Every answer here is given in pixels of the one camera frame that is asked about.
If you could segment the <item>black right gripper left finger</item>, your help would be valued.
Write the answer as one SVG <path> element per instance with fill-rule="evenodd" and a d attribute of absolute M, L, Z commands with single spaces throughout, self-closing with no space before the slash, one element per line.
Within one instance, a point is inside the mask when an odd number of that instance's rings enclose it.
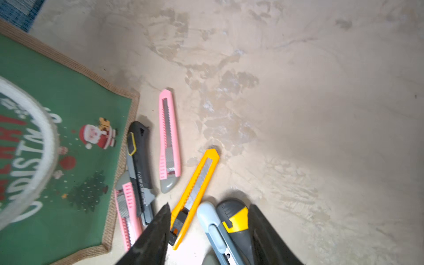
<path fill-rule="evenodd" d="M 170 236 L 171 210 L 165 204 L 117 265 L 164 265 Z"/>

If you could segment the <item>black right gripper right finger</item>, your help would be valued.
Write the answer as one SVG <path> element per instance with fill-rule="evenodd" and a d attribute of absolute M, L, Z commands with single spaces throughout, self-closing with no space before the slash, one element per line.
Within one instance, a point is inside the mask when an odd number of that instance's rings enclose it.
<path fill-rule="evenodd" d="M 254 265 L 303 265 L 255 204 L 249 208 L 248 231 Z"/>

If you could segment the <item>green Christmas burlap tote bag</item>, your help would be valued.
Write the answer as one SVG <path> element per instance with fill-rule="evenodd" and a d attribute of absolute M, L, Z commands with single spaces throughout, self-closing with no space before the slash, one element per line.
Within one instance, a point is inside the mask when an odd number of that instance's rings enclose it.
<path fill-rule="evenodd" d="M 1 22 L 1 264 L 108 253 L 140 95 Z"/>

